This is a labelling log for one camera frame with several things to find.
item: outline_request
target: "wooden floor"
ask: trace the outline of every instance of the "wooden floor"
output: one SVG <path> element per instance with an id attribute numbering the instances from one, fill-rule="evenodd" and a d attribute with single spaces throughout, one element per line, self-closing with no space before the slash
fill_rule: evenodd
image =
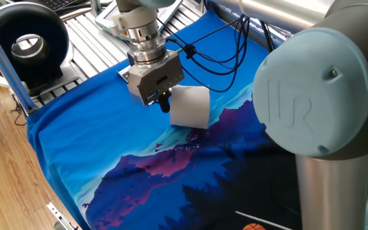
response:
<path id="1" fill-rule="evenodd" d="M 52 230 L 56 219 L 45 206 L 49 202 L 75 224 L 43 177 L 26 126 L 14 125 L 14 108 L 8 89 L 0 87 L 0 230 Z"/>

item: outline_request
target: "purple mountain graphic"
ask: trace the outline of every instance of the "purple mountain graphic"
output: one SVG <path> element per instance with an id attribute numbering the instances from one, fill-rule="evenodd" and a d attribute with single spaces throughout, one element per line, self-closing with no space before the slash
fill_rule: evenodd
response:
<path id="1" fill-rule="evenodd" d="M 233 153 L 233 146 L 248 148 L 249 145 L 263 142 L 261 131 L 262 126 L 256 118 L 254 106 L 251 101 L 246 101 L 238 109 L 224 109 L 219 121 L 209 129 L 193 129 L 186 144 L 178 144 L 169 150 L 160 149 L 151 156 L 121 157 L 117 166 L 105 175 L 95 191 L 86 210 L 88 223 L 93 229 L 100 230 L 120 226 L 135 207 L 146 203 L 152 190 L 174 183 L 195 169 L 196 163 L 192 159 L 198 151 L 218 148 L 229 158 L 235 159 L 237 156 Z"/>

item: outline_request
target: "silver cylinder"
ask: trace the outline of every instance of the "silver cylinder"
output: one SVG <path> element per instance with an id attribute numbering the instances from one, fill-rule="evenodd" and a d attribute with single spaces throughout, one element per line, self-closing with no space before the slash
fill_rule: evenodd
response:
<path id="1" fill-rule="evenodd" d="M 300 32 L 320 22 L 326 10 L 315 11 L 308 6 L 302 6 L 285 0 L 214 0 L 234 11 L 241 11 L 246 16 L 261 19 L 269 24 L 280 27 L 292 33 Z M 324 2 L 327 9 L 333 1 Z"/>
<path id="2" fill-rule="evenodd" d="M 350 160 L 296 156 L 303 230 L 364 230 L 368 155 Z"/>
<path id="3" fill-rule="evenodd" d="M 132 42 L 148 41 L 158 35 L 157 21 L 153 21 L 145 26 L 127 29 L 127 35 Z"/>
<path id="4" fill-rule="evenodd" d="M 157 22 L 127 29 L 130 38 L 130 52 L 136 64 L 146 65 L 164 56 L 167 52 L 165 39 L 159 36 Z"/>

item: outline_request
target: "basketball graphic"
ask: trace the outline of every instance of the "basketball graphic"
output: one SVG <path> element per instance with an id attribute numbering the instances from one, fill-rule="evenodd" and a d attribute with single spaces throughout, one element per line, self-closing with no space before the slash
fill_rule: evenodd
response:
<path id="1" fill-rule="evenodd" d="M 242 230 L 265 230 L 265 228 L 259 224 L 248 224 Z"/>

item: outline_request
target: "ur logo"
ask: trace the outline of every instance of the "ur logo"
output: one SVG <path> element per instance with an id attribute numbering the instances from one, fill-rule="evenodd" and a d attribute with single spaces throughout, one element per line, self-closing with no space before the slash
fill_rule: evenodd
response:
<path id="1" fill-rule="evenodd" d="M 307 121 L 312 109 L 308 91 L 300 86 L 270 79 L 268 81 L 269 123 L 297 132 L 314 133 Z"/>

